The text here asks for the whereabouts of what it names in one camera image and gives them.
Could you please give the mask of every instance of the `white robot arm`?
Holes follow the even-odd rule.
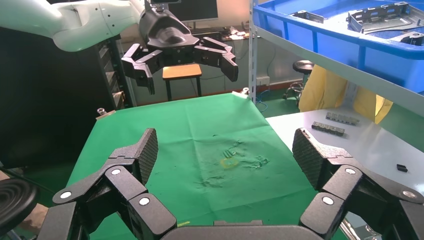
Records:
[[[85,0],[50,4],[46,0],[5,0],[0,27],[53,39],[67,52],[89,48],[139,23],[144,0]]]

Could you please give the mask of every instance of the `wooden stool top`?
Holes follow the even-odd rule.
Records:
[[[180,66],[166,66],[163,68],[162,78],[165,81],[191,79],[202,75],[199,64],[189,64]]]

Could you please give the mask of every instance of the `robotic arm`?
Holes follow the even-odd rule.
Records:
[[[140,0],[85,0],[50,4],[46,0],[4,1],[0,27],[53,39],[67,52],[81,51],[139,23]]]
[[[146,46],[134,44],[122,58],[125,75],[155,94],[153,76],[163,67],[199,63],[220,68],[232,82],[239,68],[232,47],[190,30],[170,11],[147,0],[85,0],[49,4],[46,0],[7,0],[0,8],[0,27],[53,39],[64,51],[76,52],[119,35],[138,23]]]

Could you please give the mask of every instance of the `blue plastic bin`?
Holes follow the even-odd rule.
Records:
[[[290,16],[306,10],[331,18],[392,4],[381,0],[271,0],[255,6],[254,24],[298,46],[365,71],[415,93],[424,91],[424,46],[408,45]],[[407,1],[424,10],[424,0]]]

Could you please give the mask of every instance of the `wrinkled green fabric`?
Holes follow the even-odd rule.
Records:
[[[159,144],[146,187],[178,223],[296,225],[316,194],[254,104],[232,94],[130,108],[98,120],[68,184],[97,171],[146,128],[156,129]],[[134,237],[114,214],[91,239]],[[346,238],[338,232],[333,239]]]

